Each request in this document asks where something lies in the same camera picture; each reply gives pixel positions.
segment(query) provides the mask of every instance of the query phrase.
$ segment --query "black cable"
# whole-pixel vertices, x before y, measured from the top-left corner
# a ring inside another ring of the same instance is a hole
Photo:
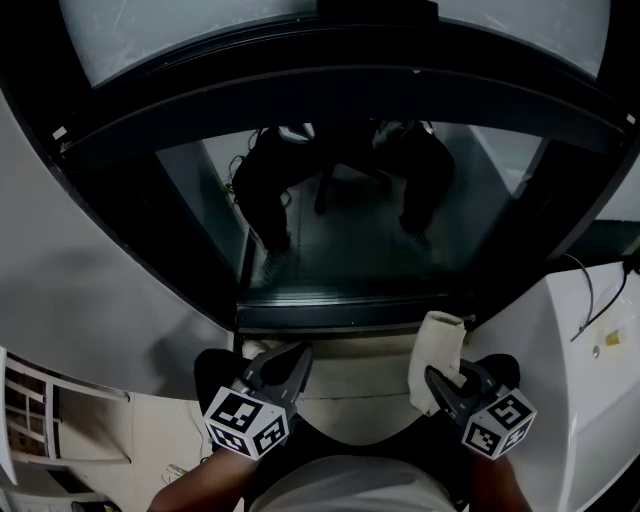
[[[584,321],[584,324],[582,325],[582,327],[580,327],[576,335],[573,338],[571,338],[571,341],[573,341],[578,336],[580,336],[582,331],[584,331],[587,328],[587,326],[589,325],[589,321],[591,320],[591,315],[593,314],[593,283],[591,282],[591,276],[589,275],[589,272],[587,272],[586,267],[582,264],[582,262],[578,258],[576,258],[575,256],[571,256],[571,254],[567,254],[567,253],[565,253],[564,255],[567,258],[571,258],[580,266],[584,276],[587,278],[587,284],[589,285],[589,313],[587,313],[587,319]]]
[[[625,285],[627,284],[627,275],[628,272],[627,270],[623,267],[622,269],[622,284],[620,285],[620,288],[618,289],[618,291],[616,292],[616,294],[613,296],[613,298],[607,303],[607,305],[605,307],[603,307],[600,311],[598,311],[598,313],[591,319],[589,320],[582,329],[580,329],[578,331],[578,334],[576,334],[573,338],[571,338],[571,341],[575,340],[578,336],[580,336],[580,334],[582,334],[585,329],[587,327],[589,327],[593,322],[595,322],[598,318],[600,318],[604,312],[609,309],[611,306],[613,306],[613,303],[618,300],[618,297],[620,297],[620,294],[622,293],[622,290],[624,290]]]
[[[620,294],[622,293],[622,290],[624,290],[624,285],[625,285],[625,284],[627,284],[627,273],[626,273],[626,272],[623,274],[623,277],[622,277],[622,285],[620,285],[620,289],[619,289],[619,290],[616,292],[616,294],[613,296],[613,299],[611,299],[611,300],[609,301],[609,303],[608,303],[605,307],[603,307],[603,308],[598,312],[598,314],[597,314],[596,316],[594,316],[594,317],[589,321],[589,323],[587,324],[587,327],[589,327],[589,325],[591,325],[591,324],[592,324],[593,322],[595,322],[598,318],[600,318],[600,317],[602,316],[602,314],[603,314],[607,309],[609,309],[609,308],[613,305],[613,303],[618,299],[618,297],[620,297]]]

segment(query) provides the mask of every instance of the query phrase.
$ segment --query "chair leg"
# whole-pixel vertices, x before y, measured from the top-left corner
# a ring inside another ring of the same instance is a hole
[[[333,165],[327,165],[322,169],[322,174],[320,175],[320,187],[318,188],[316,202],[314,204],[314,209],[317,215],[322,215],[327,211],[326,195],[329,183],[331,182],[331,176],[333,176],[333,167]]]

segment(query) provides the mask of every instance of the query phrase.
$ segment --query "appliance door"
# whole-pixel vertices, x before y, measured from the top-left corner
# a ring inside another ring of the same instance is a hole
[[[591,75],[433,9],[233,25],[107,77],[71,4],[77,94],[9,88],[100,222],[242,331],[486,317],[626,172],[633,125]]]

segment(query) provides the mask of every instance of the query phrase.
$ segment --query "gray shirt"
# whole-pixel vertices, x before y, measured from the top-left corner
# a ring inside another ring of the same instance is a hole
[[[334,456],[287,475],[250,512],[455,512],[444,489],[391,459]]]

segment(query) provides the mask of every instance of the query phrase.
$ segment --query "white wall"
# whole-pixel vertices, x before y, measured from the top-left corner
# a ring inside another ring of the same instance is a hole
[[[66,194],[0,95],[0,345],[130,391],[193,398],[229,335],[124,253]]]
[[[588,73],[600,68],[608,0],[438,0],[440,16],[519,38]],[[163,50],[243,22],[316,9],[315,0],[61,0],[87,78],[97,85]]]
[[[640,159],[636,160],[629,174],[616,193],[598,214],[598,220],[631,220],[640,222]]]

